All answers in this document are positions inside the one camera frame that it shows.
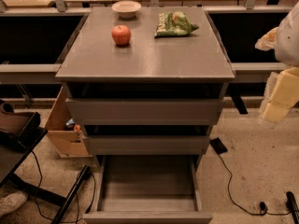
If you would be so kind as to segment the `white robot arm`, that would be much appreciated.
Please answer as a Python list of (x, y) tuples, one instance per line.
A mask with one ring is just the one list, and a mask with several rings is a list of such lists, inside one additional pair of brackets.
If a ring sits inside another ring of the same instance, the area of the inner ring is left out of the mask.
[(278, 27), (256, 42), (255, 48), (272, 49), (276, 60), (284, 65), (281, 72), (272, 72), (267, 79), (260, 107), (259, 123), (273, 128), (299, 102), (299, 2)]

